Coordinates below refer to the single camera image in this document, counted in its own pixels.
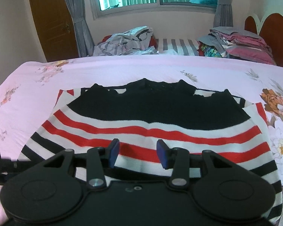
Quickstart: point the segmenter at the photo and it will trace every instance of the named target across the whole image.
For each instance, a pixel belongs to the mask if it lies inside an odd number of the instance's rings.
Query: headboard
[[[259,34],[271,47],[277,65],[283,67],[283,12],[269,13],[262,21],[255,14],[248,16],[245,30]]]

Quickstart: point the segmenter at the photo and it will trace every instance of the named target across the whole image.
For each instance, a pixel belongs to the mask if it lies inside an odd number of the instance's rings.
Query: striped sweater
[[[184,81],[142,79],[120,87],[60,91],[53,115],[32,135],[19,159],[40,162],[64,149],[75,153],[121,143],[116,168],[109,179],[157,179],[171,176],[156,155],[156,142],[193,154],[210,149],[273,185],[275,204],[268,219],[281,215],[282,192],[277,166],[269,149],[266,115],[261,103],[251,104],[228,90],[197,89]],[[86,170],[76,177],[86,180]],[[198,168],[190,177],[200,177]]]

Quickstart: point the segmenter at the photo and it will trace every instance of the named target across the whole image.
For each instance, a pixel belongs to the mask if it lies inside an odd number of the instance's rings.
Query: brown door
[[[72,18],[64,0],[29,0],[48,62],[78,58]]]

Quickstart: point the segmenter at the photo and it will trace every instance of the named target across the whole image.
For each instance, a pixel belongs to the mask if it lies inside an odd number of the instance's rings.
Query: red stripe
[[[263,120],[267,124],[267,116],[266,116],[266,113],[264,111],[262,103],[256,103],[256,107],[257,107],[258,114],[263,118]]]
[[[72,96],[74,96],[74,95],[75,95],[75,92],[74,92],[74,90],[73,90],[73,89],[71,89],[71,90],[67,90],[67,92],[68,92],[69,94],[71,94]]]
[[[58,102],[59,98],[61,97],[62,93],[63,93],[63,90],[60,89],[59,93],[58,93],[57,101],[55,102],[55,106],[57,105],[57,102]]]
[[[50,134],[55,134],[59,135],[63,138],[66,138],[67,140],[73,142],[74,144],[80,146],[80,147],[107,147],[109,143],[111,142],[110,140],[103,140],[103,139],[86,139],[81,136],[75,135],[68,133],[64,130],[57,129],[54,127],[49,121],[44,122],[42,125]],[[257,147],[246,151],[242,153],[238,152],[222,152],[219,153],[223,157],[227,158],[228,160],[235,162],[235,163],[240,163],[240,162],[245,162],[249,161],[251,159],[254,159],[258,157],[259,155],[268,152],[269,146],[266,142],[258,145]],[[130,158],[142,160],[142,161],[150,161],[150,162],[155,162],[159,163],[159,159],[156,154],[156,150],[153,149],[147,149],[143,147],[139,147],[136,145],[131,145],[127,143],[122,143],[121,142],[121,147],[120,147],[120,155],[124,155]]]
[[[222,138],[198,138],[191,137],[187,134],[179,131],[164,131],[161,129],[153,128],[146,129],[144,127],[130,126],[130,127],[118,127],[118,128],[97,128],[92,125],[81,123],[71,120],[61,110],[54,113],[55,117],[64,125],[68,127],[77,128],[87,133],[92,134],[137,134],[144,137],[154,137],[164,140],[177,140],[183,142],[190,142],[195,144],[208,144],[208,145],[224,145],[229,143],[242,144],[253,137],[261,133],[259,127],[254,126],[244,133],[240,133],[233,137],[222,137]]]

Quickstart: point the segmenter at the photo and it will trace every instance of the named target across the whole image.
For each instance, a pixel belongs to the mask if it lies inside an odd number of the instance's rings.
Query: gray curtain
[[[65,0],[75,27],[79,57],[92,56],[94,42],[85,20],[84,0]]]
[[[232,0],[218,0],[213,26],[233,27]]]

